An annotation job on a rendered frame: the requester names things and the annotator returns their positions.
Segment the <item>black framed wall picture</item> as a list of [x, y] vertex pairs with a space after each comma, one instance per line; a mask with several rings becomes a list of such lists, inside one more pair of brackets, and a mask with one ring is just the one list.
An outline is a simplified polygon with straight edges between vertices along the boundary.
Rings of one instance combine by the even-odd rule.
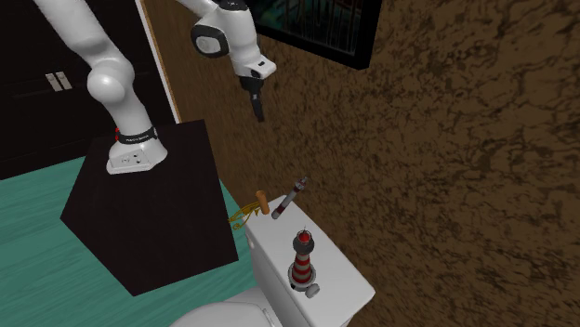
[[382, 0], [244, 0], [257, 32], [356, 70], [369, 67]]

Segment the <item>white toilet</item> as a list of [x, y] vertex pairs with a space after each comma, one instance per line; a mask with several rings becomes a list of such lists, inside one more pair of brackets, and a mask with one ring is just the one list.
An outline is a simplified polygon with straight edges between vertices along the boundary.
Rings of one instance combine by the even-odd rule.
[[[312, 291], [292, 287], [293, 240], [306, 230], [314, 241]], [[295, 203], [277, 219], [253, 216], [245, 224], [257, 286], [198, 307], [169, 327], [349, 327], [376, 291], [331, 239]]]

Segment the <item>white door frame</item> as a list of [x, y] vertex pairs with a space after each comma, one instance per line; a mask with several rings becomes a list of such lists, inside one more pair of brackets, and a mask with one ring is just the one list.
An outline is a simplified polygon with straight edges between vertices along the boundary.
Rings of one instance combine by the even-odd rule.
[[173, 91], [171, 89], [171, 84], [170, 84], [169, 80], [167, 79], [165, 65], [163, 62], [163, 58], [160, 55], [159, 46], [157, 44], [154, 32], [152, 30], [152, 23], [151, 23], [151, 20], [149, 18], [149, 15], [148, 15], [147, 8], [145, 6], [145, 1], [144, 0], [134, 0], [134, 2], [136, 4], [138, 14], [140, 16], [141, 24], [143, 25], [144, 31], [147, 35], [147, 39], [148, 39], [148, 42], [150, 45], [150, 49], [152, 51], [155, 65], [156, 65], [157, 71], [160, 74], [161, 82], [163, 84], [163, 88], [165, 90], [165, 95], [166, 95], [166, 98], [169, 102], [174, 121], [176, 124], [180, 124], [181, 117], [180, 117], [180, 114], [178, 112], [178, 108], [176, 106], [176, 101], [175, 101]]

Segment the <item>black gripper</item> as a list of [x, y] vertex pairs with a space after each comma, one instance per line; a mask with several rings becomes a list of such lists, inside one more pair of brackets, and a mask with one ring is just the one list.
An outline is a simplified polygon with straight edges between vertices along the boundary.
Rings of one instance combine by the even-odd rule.
[[250, 94], [250, 101], [254, 115], [256, 116], [259, 122], [264, 122], [265, 117], [259, 95], [261, 87], [263, 86], [263, 80], [248, 76], [240, 76], [239, 80], [243, 90], [247, 91]]

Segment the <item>slim red white lighthouse figure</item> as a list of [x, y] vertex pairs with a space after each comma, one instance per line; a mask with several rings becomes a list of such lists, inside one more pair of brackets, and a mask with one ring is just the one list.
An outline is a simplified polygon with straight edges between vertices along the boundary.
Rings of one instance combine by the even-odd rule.
[[306, 187], [306, 183], [308, 181], [307, 177], [302, 177], [299, 179], [292, 190], [283, 198], [281, 203], [276, 207], [276, 209], [272, 212], [271, 217], [273, 219], [278, 219], [286, 207], [292, 202], [296, 196]]

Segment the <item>black robot stand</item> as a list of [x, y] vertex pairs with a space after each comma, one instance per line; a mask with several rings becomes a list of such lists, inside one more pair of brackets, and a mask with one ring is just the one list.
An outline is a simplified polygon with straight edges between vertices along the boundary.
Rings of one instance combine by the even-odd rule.
[[158, 129], [167, 157], [111, 175], [93, 140], [61, 221], [133, 296], [238, 259], [204, 121]]

